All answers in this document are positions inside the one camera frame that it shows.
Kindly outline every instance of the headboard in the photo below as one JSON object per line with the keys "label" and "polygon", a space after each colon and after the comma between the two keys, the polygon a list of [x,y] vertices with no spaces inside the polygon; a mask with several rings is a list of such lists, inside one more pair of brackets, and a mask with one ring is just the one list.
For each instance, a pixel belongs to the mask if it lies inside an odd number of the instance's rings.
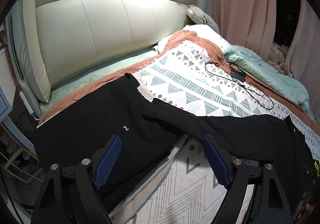
{"label": "headboard", "polygon": [[6,19],[24,92],[48,102],[51,88],[106,60],[156,44],[206,0],[18,0]]}

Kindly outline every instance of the orange blanket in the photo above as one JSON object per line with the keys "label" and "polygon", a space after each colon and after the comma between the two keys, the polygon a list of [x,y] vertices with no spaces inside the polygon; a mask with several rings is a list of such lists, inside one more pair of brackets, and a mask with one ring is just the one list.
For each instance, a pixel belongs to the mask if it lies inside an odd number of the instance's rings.
{"label": "orange blanket", "polygon": [[[141,61],[139,63],[136,63],[134,65],[131,65],[127,68],[118,70],[112,74],[106,75],[102,77],[101,79],[92,82],[84,87],[82,87],[79,90],[76,90],[73,93],[70,93],[66,97],[62,98],[58,102],[56,102],[52,107],[50,107],[41,117],[39,124],[42,124],[52,118],[54,115],[62,111],[63,109],[67,108],[71,104],[75,103],[77,100],[84,97],[86,94],[98,89],[99,87],[103,86],[104,84],[116,80],[119,77],[123,76],[125,73],[135,73],[142,69],[143,67],[151,64],[155,59],[161,57],[164,55],[168,50],[177,47],[179,44],[181,44],[184,40],[189,40],[202,48],[206,49],[210,60],[218,67],[223,69],[225,72],[229,73],[231,72],[231,67],[228,62],[226,62],[224,55],[221,51],[221,49],[214,44],[213,42],[210,42],[209,40],[200,38],[196,35],[196,32],[186,31],[182,30],[179,32],[176,32],[168,41],[166,44],[164,51],[157,55],[156,57],[151,57],[149,59],[146,59],[144,61]],[[266,95],[268,95],[270,98],[275,99],[279,103],[286,106],[292,113],[294,113],[298,118],[301,119],[301,121],[308,125],[316,134],[319,135],[318,128],[316,126],[316,123],[314,120],[312,120],[306,112],[304,112],[297,104],[295,104],[292,101],[287,100],[284,96],[267,86],[266,84],[260,82],[259,80],[251,77],[250,75],[247,75],[246,77],[247,83],[253,83],[257,86],[259,86]]]}

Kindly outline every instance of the pink curtain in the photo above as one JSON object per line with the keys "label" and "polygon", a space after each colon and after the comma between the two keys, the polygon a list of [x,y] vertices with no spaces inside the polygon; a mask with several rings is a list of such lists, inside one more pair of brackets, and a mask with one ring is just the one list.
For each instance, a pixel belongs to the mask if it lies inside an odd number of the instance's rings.
{"label": "pink curtain", "polygon": [[276,0],[214,0],[212,12],[223,38],[267,60],[276,30]]}
{"label": "pink curtain", "polygon": [[320,115],[320,21],[301,0],[299,21],[284,64],[284,73],[300,81],[309,93],[311,111]]}

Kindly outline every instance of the white pillow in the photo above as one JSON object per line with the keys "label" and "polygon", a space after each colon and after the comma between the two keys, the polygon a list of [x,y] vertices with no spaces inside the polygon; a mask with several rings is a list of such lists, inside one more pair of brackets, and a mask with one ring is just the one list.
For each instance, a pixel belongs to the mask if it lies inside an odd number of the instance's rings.
{"label": "white pillow", "polygon": [[[231,45],[225,39],[212,30],[212,28],[210,28],[208,25],[186,25],[183,30],[196,32],[199,37],[207,39],[219,46],[223,53],[225,53],[225,51],[231,47]],[[173,34],[159,41],[158,44],[154,46],[154,49],[159,53],[163,52],[165,45],[172,35]]]}

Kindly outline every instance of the yellow tag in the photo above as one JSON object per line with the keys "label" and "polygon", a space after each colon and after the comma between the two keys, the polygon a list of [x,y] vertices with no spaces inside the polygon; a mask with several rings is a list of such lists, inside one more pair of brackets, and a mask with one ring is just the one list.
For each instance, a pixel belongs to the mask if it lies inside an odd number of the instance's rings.
{"label": "yellow tag", "polygon": [[315,168],[317,170],[317,177],[320,177],[320,167],[317,161],[315,161]]}

